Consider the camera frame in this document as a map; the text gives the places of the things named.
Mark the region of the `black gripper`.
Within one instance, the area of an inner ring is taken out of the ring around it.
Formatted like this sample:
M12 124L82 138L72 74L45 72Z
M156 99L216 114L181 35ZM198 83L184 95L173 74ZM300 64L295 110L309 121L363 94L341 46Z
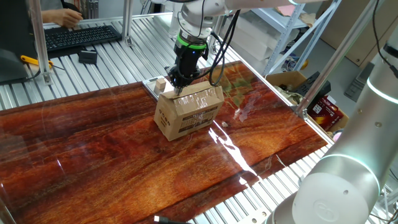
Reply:
M168 71L168 78L174 88L174 93L180 95L183 89L192 84L194 79L199 76L197 62L200 58L200 50L175 46L174 52L177 57L175 65Z

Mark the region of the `bare person hand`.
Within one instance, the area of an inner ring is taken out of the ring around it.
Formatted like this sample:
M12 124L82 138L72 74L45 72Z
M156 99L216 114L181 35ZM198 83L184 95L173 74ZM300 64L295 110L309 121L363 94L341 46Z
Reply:
M82 20L82 14L72 9L53 10L51 15L52 22L66 28L72 28Z

